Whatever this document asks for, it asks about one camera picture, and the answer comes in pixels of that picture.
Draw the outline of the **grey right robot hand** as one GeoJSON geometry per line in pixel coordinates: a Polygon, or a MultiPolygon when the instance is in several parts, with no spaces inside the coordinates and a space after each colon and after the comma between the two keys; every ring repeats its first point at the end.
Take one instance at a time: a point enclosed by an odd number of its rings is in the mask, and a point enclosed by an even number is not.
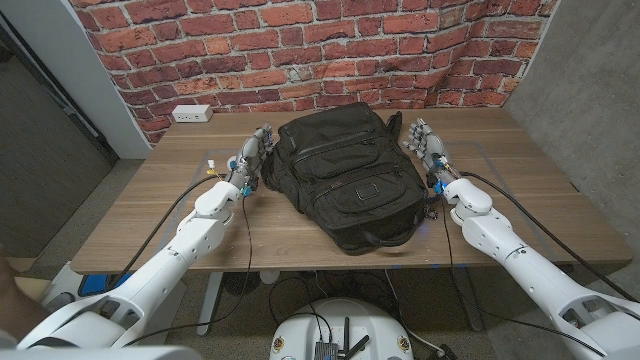
{"type": "Polygon", "coordinates": [[[444,143],[422,118],[410,125],[408,139],[402,144],[421,161],[426,169],[427,185],[437,194],[443,194],[450,183],[460,178],[448,159],[444,143]]]}

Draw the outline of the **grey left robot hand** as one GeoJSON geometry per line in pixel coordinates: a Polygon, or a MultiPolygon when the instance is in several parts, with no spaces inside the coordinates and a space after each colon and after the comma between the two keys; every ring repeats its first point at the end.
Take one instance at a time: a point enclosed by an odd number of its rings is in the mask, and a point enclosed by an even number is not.
{"type": "Polygon", "coordinates": [[[248,196],[257,189],[262,165],[273,148],[272,127],[265,123],[244,142],[225,180],[236,186],[243,197],[248,196]]]}

